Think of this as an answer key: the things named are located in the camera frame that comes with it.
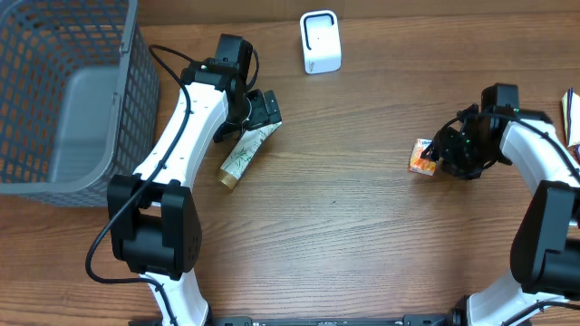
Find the beige snack bag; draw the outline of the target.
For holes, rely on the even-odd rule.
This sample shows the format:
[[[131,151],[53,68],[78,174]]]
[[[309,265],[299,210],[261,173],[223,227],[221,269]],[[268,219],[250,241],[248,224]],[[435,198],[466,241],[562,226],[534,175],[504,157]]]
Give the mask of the beige snack bag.
[[[579,95],[569,88],[561,100],[565,141],[568,147],[579,144]]]

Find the purple red sachet pack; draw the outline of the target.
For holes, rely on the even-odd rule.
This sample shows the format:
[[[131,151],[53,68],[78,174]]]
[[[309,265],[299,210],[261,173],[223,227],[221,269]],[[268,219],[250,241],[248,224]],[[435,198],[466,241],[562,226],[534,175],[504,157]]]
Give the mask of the purple red sachet pack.
[[[575,146],[574,149],[575,157],[577,158],[578,162],[580,161],[580,145]]]

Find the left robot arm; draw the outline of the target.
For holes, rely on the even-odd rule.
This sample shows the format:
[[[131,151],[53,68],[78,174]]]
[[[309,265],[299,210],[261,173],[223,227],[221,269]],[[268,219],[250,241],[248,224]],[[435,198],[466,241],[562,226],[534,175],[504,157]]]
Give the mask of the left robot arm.
[[[160,325],[209,325],[194,267],[202,231],[192,188],[211,142],[270,127],[281,116],[272,91],[254,89],[246,59],[193,61],[178,77],[179,99],[159,141],[129,176],[107,190],[112,251],[146,283]]]

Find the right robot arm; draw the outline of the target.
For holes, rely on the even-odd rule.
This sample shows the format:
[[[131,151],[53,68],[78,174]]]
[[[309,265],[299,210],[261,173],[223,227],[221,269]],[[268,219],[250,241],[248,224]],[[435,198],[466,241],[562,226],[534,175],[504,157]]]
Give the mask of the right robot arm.
[[[457,114],[421,152],[454,177],[471,180],[496,163],[511,165],[532,200],[510,249],[508,272],[455,308],[450,325],[520,325],[547,308],[579,308],[579,166],[542,111],[494,107]]]

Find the white gold-capped cream tube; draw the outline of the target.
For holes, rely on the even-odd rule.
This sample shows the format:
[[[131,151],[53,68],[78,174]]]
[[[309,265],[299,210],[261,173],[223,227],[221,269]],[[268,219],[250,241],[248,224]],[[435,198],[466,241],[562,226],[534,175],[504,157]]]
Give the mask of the white gold-capped cream tube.
[[[218,181],[230,190],[233,190],[240,178],[243,177],[262,144],[281,125],[281,122],[277,122],[259,129],[247,131],[221,165],[217,173]]]

